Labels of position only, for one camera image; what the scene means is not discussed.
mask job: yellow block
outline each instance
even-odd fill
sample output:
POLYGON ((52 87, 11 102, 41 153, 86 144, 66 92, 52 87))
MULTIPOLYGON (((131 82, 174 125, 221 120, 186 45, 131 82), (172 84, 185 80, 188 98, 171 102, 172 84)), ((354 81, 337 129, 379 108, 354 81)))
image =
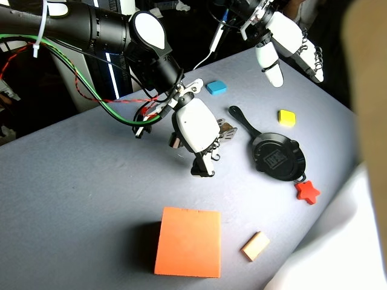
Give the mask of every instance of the yellow block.
POLYGON ((270 243, 268 237, 262 232, 257 232, 242 248, 242 252, 252 262, 270 243))
POLYGON ((296 114, 286 110, 278 112, 278 122, 281 125, 293 127, 296 124, 296 114))

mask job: orange cube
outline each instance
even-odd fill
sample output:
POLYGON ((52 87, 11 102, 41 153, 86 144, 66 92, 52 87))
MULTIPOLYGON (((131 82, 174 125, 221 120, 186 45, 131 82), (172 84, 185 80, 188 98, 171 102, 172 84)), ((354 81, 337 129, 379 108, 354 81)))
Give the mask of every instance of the orange cube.
POLYGON ((164 208, 155 274, 220 277, 220 213, 164 208))

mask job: pan logo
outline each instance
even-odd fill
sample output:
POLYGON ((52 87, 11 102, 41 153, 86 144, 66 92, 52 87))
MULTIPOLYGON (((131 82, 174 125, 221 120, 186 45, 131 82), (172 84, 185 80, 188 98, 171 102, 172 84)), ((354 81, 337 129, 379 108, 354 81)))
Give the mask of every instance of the pan logo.
POLYGON ((274 150, 264 158, 265 163, 269 166, 270 169, 277 168, 286 160, 288 160, 288 158, 278 149, 274 150))

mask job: beige object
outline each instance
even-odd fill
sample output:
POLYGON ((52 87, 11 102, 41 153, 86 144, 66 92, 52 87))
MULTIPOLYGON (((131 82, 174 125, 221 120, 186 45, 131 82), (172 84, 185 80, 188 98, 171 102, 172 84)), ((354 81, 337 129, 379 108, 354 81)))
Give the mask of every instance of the beige object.
POLYGON ((242 252, 252 262, 270 243, 268 237, 262 232, 257 232, 242 248, 242 252))
POLYGON ((362 154, 371 181, 379 239, 387 259, 387 1, 359 0, 348 10, 343 39, 362 154))

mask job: blue block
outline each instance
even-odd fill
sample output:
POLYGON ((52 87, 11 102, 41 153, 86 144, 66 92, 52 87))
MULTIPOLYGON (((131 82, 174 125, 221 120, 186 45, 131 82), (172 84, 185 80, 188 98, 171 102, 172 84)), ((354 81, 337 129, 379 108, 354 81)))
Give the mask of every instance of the blue block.
POLYGON ((227 86, 224 84, 224 82, 221 82, 220 80, 217 80, 212 83, 208 83, 206 85, 206 88, 212 95, 218 95, 218 94, 221 94, 222 92, 227 91, 227 86))

